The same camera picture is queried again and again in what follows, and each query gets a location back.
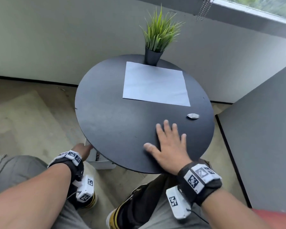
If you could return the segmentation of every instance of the white paper sheet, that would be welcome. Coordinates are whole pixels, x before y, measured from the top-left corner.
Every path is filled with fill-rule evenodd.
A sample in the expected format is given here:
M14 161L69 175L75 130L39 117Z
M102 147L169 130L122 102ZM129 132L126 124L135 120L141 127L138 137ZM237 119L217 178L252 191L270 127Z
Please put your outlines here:
M126 62L123 98L191 106L182 71Z

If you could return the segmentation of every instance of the hand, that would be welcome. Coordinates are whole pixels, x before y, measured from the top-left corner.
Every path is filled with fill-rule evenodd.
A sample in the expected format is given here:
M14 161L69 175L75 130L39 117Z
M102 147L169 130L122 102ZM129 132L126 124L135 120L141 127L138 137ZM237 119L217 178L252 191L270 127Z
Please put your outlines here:
M186 151L186 134L182 134L180 140L177 125L173 124L171 130L168 120L164 121L163 127L164 131L160 124L156 125L161 152L151 143L144 144L144 148L163 169L177 175L184 166L192 162Z
M77 152L77 153L80 154L80 156L82 157L83 161L85 161L88 158L88 156L90 154L90 150L92 150L92 149L93 149L92 145L86 145L85 146L84 143L79 143L79 144L77 144L76 146L74 146L72 148L72 150L74 152Z

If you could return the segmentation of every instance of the window frame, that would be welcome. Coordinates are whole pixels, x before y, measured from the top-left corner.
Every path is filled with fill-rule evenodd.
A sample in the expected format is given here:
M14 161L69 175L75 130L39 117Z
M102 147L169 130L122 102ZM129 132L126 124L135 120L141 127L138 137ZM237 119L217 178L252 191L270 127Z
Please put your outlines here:
M203 0L140 0L197 15ZM286 38L286 19L228 0L214 0L206 18Z

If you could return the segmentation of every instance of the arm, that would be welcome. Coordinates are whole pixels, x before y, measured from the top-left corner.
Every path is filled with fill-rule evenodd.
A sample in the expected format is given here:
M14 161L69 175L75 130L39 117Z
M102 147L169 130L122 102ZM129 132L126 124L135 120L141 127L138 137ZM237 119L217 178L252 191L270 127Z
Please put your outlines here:
M177 175L184 166L192 162L186 151L186 135L182 134L180 139L177 125L173 124L171 129L167 120L163 126L164 131L160 124L156 125L161 151L150 143L146 143L144 148L163 169ZM213 229L270 229L254 212L223 189L209 195L202 203L202 209Z
M92 146L77 144L72 150L85 160ZM0 194L0 229L51 228L67 197L71 171L55 164L40 175Z

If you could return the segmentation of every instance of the table top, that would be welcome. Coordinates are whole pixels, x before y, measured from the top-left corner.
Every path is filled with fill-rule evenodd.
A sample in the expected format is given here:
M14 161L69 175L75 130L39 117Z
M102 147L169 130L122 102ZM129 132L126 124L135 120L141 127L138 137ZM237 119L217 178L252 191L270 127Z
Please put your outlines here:
M190 107L123 99L126 62L144 63L144 55L122 55L102 61L81 80L75 97L75 111L87 140L108 160L141 173L164 173L156 160L143 149L146 142L160 148L156 124L178 125L187 134L187 152L198 159L209 147L214 133L214 112L199 83L185 71L183 76ZM158 67L182 70L160 60ZM187 117L189 113L199 119Z

